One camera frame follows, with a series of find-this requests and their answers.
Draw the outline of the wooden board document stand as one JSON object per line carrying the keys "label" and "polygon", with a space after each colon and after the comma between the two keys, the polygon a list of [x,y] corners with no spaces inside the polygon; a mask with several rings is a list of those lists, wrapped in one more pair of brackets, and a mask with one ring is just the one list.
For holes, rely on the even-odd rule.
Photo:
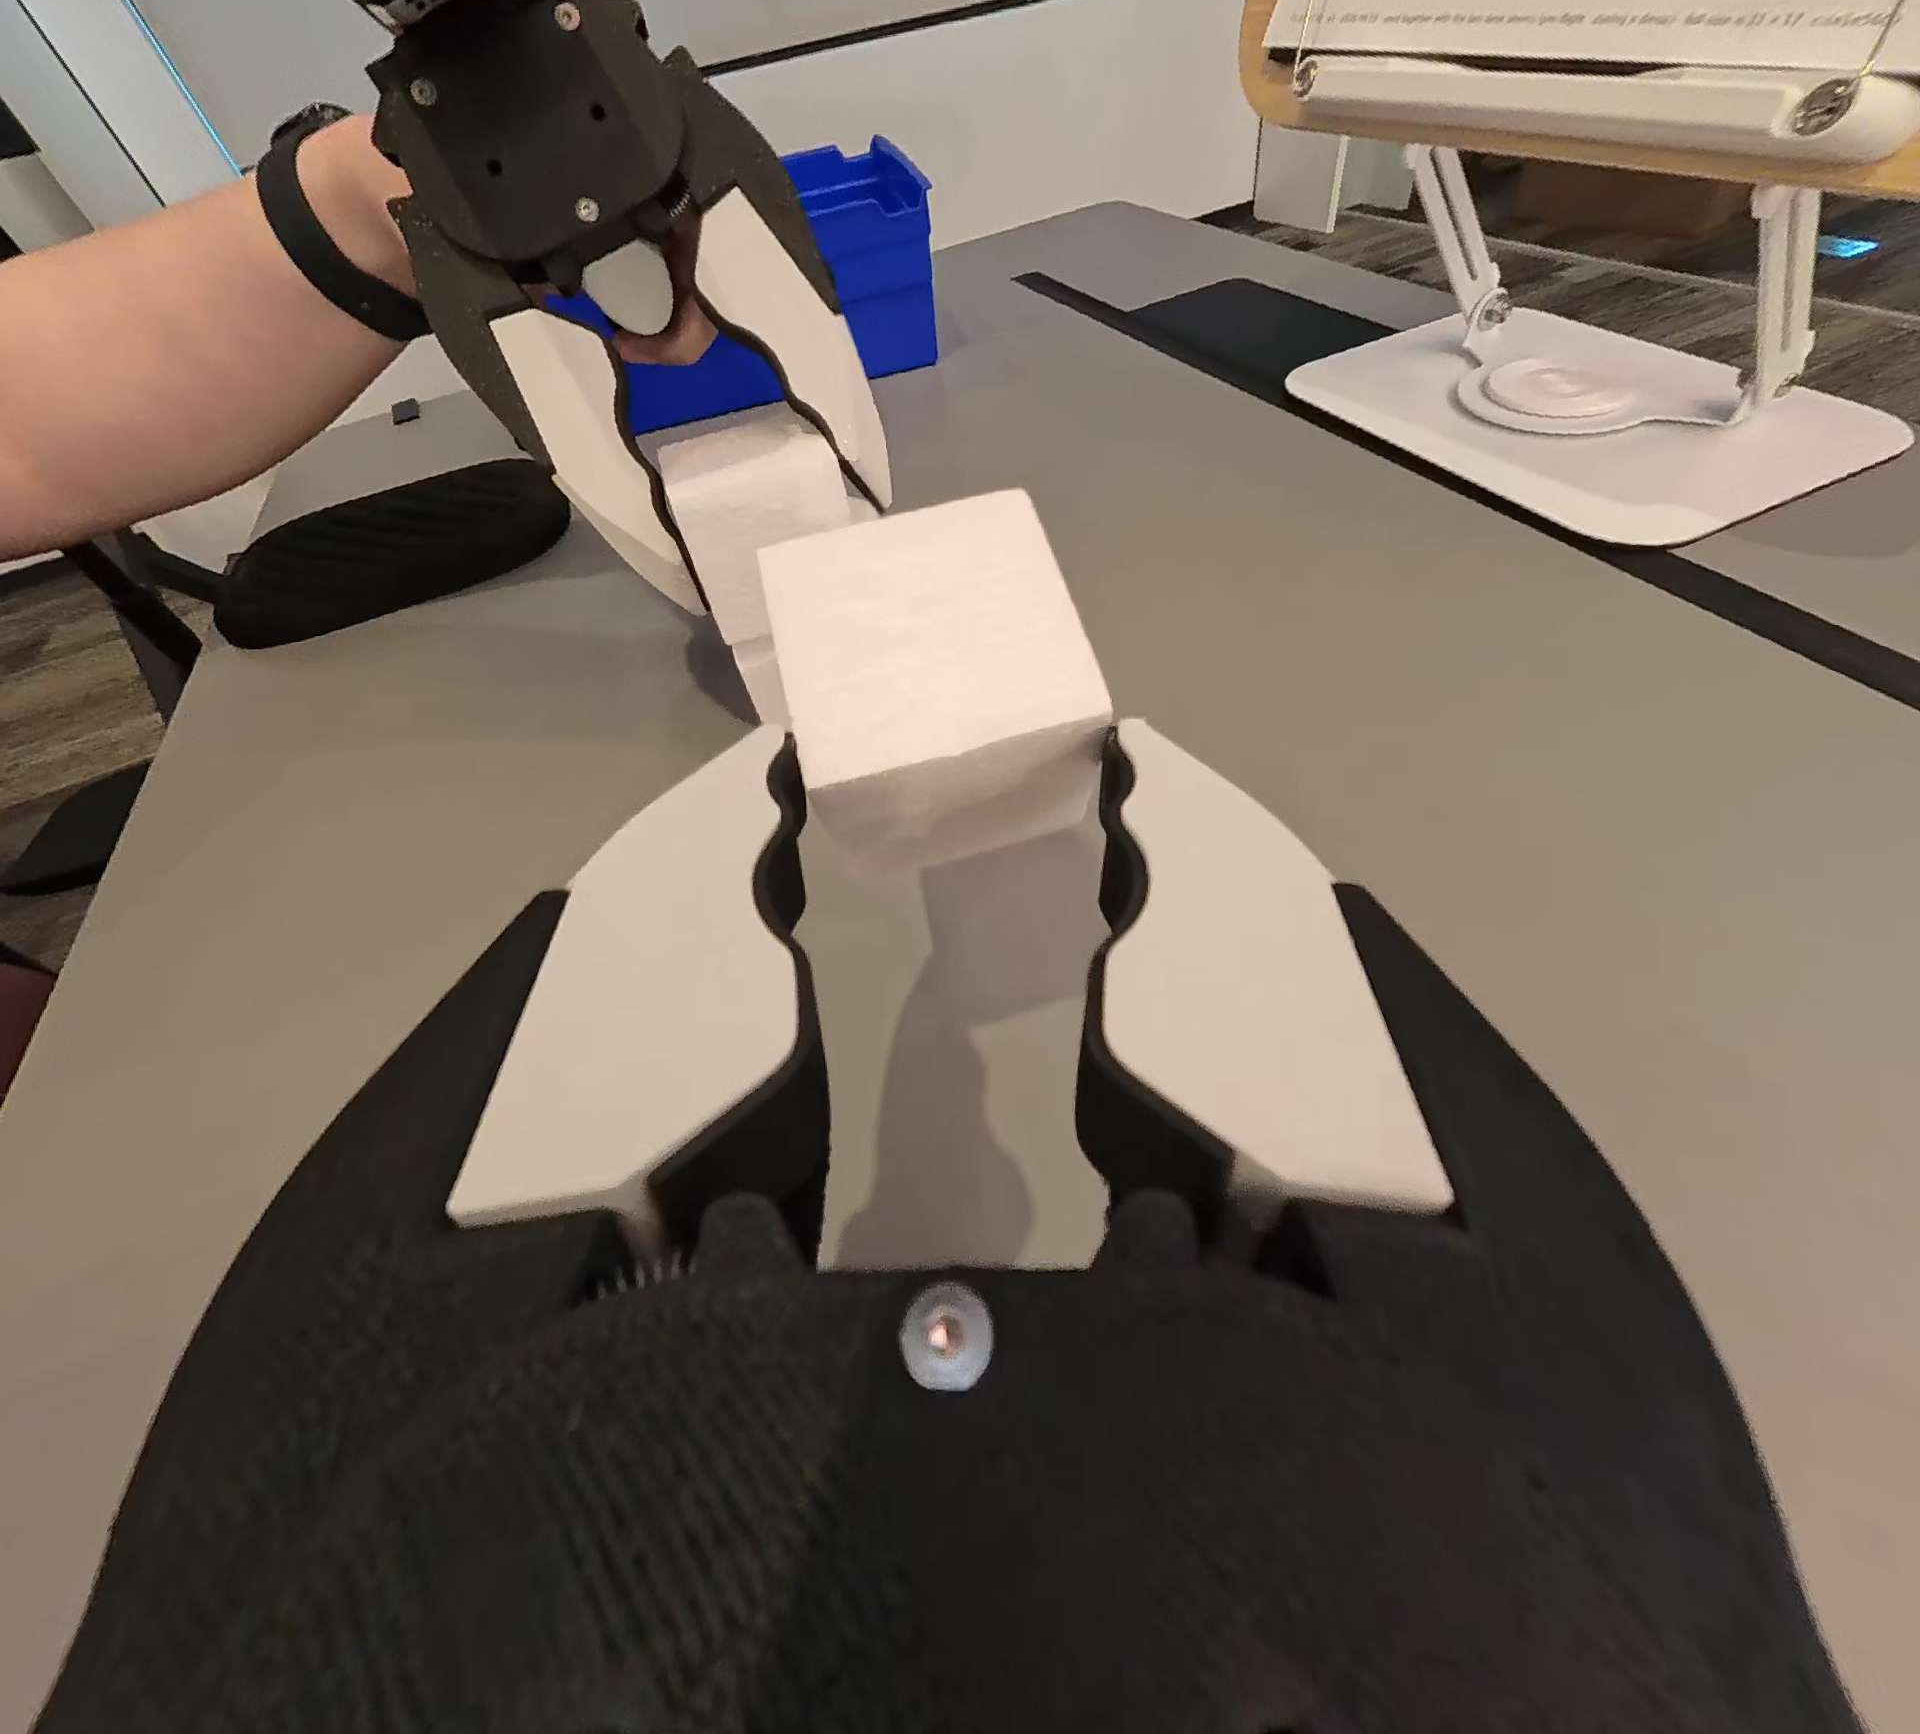
{"label": "wooden board document stand", "polygon": [[[1453,313],[1306,362],[1285,390],[1418,465],[1601,547],[1689,547],[1910,447],[1892,414],[1802,382],[1820,196],[1916,199],[1916,78],[1724,65],[1520,65],[1264,46],[1239,78],[1290,133],[1395,141]],[[1463,151],[1747,186],[1743,368],[1511,302]]]}

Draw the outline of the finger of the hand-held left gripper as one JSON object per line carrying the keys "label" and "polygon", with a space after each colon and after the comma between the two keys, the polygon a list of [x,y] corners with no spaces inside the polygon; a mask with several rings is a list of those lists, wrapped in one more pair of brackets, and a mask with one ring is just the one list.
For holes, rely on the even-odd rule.
{"label": "finger of the hand-held left gripper", "polygon": [[697,305],[774,368],[791,412],[818,427],[849,481],[887,513],[890,445],[852,329],[742,189],[700,217]]}
{"label": "finger of the hand-held left gripper", "polygon": [[704,616],[658,472],[632,445],[611,343],[549,310],[503,313],[486,329],[569,504],[638,580]]}

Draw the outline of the person's left forearm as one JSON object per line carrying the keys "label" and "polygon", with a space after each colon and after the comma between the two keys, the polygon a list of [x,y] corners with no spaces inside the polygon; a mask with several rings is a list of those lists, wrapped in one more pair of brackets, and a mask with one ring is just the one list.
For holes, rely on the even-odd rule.
{"label": "person's left forearm", "polygon": [[401,351],[331,302],[255,174],[3,265],[3,564],[216,499]]}

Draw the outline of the black wrist band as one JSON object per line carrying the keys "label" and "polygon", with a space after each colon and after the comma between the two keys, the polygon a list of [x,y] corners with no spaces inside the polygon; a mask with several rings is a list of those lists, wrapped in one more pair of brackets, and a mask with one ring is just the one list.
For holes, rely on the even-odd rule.
{"label": "black wrist band", "polygon": [[301,147],[348,119],[345,106],[311,101],[275,123],[254,168],[255,196],[277,247],[301,278],[338,313],[372,334],[407,345],[431,333],[424,306],[399,286],[355,265],[325,233],[301,186]]}

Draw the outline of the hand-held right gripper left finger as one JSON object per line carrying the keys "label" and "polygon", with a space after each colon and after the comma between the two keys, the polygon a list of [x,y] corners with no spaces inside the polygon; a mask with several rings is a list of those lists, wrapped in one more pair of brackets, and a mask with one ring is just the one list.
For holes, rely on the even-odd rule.
{"label": "hand-held right gripper left finger", "polygon": [[446,1194],[458,1226],[608,1212],[693,1257],[728,1194],[818,1256],[828,1063],[793,740],[759,727],[577,869]]}

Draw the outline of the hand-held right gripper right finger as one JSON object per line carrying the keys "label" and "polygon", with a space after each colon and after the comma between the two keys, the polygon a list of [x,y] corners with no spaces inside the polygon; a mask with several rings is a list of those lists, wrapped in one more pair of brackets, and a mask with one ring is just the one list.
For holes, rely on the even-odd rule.
{"label": "hand-held right gripper right finger", "polygon": [[1109,1211],[1257,1248],[1291,1201],[1443,1218],[1453,1183],[1329,866],[1139,718],[1101,756],[1071,1124]]}

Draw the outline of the blue plastic bin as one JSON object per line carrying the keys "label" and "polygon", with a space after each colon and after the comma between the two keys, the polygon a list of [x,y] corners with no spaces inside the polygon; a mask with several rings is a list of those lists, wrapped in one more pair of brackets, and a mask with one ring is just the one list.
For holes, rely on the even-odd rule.
{"label": "blue plastic bin", "polygon": [[[836,282],[866,378],[932,367],[939,333],[928,178],[887,139],[871,139],[856,154],[838,147],[791,151],[781,165]],[[629,362],[625,378],[635,437],[780,403],[772,362],[725,334],[688,367]]]}

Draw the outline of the person's left hand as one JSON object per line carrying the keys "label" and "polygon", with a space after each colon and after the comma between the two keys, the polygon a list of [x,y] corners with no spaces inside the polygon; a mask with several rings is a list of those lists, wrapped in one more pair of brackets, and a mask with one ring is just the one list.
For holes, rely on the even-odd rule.
{"label": "person's left hand", "polygon": [[310,210],[352,267],[413,299],[407,243],[391,205],[411,196],[396,168],[372,141],[372,116],[348,116],[306,136],[294,154]]}

